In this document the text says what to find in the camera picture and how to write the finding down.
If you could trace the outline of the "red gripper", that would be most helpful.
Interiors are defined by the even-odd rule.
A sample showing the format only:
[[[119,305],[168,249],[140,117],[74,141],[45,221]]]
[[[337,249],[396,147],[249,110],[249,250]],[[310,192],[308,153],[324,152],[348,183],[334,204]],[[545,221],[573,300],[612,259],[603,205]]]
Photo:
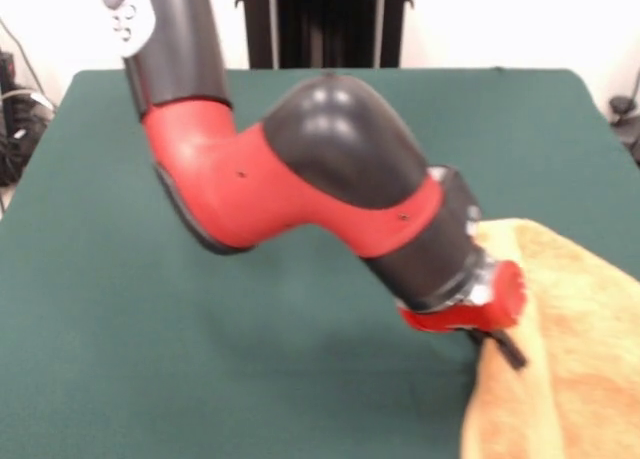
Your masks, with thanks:
[[[444,333],[469,330],[468,336],[482,345],[486,332],[505,329],[518,323],[525,306],[524,274],[511,260],[494,263],[471,288],[470,295],[453,305],[433,313],[417,313],[399,306],[400,315],[414,329]],[[514,370],[526,367],[528,360],[516,342],[503,330],[494,331],[492,339]]]

